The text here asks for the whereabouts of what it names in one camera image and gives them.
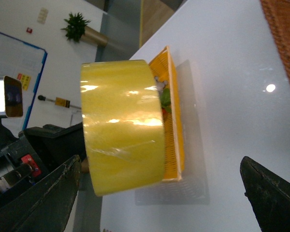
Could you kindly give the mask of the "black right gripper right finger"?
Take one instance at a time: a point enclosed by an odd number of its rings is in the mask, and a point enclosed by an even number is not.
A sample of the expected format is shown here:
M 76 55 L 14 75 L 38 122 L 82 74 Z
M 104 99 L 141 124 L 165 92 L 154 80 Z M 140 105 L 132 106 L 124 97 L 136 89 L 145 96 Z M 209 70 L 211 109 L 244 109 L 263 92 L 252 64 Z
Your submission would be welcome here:
M 290 232 L 290 183 L 248 156 L 240 175 L 261 231 Z

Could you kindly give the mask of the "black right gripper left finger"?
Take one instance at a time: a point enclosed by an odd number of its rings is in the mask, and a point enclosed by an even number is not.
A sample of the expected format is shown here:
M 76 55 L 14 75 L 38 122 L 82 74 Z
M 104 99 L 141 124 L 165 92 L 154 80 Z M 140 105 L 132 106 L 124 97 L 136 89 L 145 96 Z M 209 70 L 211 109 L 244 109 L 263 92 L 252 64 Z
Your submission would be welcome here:
M 62 232 L 78 192 L 81 161 L 74 155 L 0 209 L 0 232 Z

